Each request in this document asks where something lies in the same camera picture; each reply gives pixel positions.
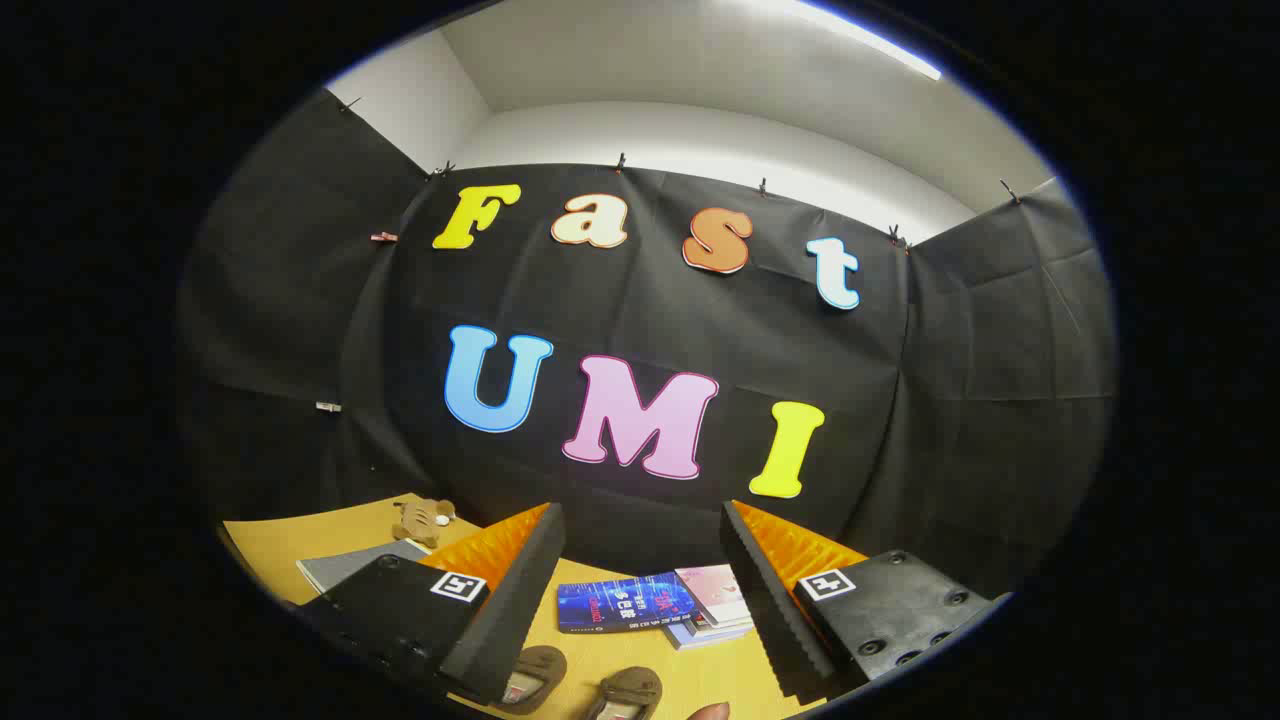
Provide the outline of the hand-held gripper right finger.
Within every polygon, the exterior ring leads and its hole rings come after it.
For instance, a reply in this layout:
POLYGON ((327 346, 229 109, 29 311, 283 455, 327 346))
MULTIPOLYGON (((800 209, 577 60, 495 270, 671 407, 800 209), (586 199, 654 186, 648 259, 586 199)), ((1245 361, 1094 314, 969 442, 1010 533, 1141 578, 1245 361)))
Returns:
POLYGON ((905 550, 865 556, 737 500, 719 536, 780 689, 803 703, 883 685, 1006 602, 905 550))

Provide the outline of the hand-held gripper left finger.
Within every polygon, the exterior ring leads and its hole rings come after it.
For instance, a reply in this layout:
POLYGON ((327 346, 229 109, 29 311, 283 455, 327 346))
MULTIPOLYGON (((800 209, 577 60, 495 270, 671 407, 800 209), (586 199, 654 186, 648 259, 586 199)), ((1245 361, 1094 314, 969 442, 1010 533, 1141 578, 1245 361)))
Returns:
POLYGON ((495 703, 564 548, 540 503, 420 560, 383 551, 298 609, 332 646, 404 687, 495 703))

